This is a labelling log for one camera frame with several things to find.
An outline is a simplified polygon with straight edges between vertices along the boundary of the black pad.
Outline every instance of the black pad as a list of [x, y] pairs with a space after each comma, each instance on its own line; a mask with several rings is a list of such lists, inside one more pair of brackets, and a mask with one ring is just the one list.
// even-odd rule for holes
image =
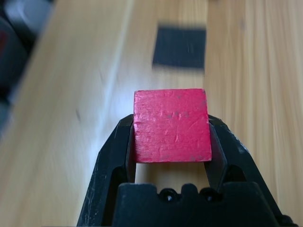
[[153, 64], [204, 69], [206, 30], [160, 26]]

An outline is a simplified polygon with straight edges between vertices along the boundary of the screw hole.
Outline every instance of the screw hole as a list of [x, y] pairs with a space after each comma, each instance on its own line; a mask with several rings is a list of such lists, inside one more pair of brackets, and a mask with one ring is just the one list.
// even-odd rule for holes
[[208, 202], [220, 202], [223, 199], [223, 196], [212, 188], [203, 188], [200, 191], [200, 195]]
[[165, 202], [176, 202], [179, 200], [180, 195], [171, 188], [165, 188], [160, 192], [159, 197]]

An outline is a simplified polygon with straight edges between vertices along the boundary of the red cube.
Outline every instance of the red cube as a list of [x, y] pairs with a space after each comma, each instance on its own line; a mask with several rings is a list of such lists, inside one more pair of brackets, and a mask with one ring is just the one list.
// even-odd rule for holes
[[205, 91], [136, 91], [134, 134], [138, 163], [210, 161]]

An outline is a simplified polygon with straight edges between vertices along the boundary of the block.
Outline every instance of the block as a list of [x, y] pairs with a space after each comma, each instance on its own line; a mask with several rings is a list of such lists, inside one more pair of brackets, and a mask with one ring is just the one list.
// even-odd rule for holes
[[136, 91], [134, 135], [137, 163], [210, 161], [205, 91]]
[[188, 28], [159, 26], [154, 65], [204, 70], [206, 30], [203, 27]]

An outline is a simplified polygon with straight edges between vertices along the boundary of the wooden table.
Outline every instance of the wooden table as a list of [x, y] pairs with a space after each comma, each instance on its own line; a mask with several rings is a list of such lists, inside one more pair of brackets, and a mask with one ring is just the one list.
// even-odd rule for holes
[[[303, 225], [303, 1], [59, 0], [0, 144], [1, 226], [76, 225], [99, 149], [138, 89], [203, 87]], [[205, 74], [152, 69], [158, 23], [207, 27]], [[198, 164], [139, 165], [138, 182], [207, 186]]]

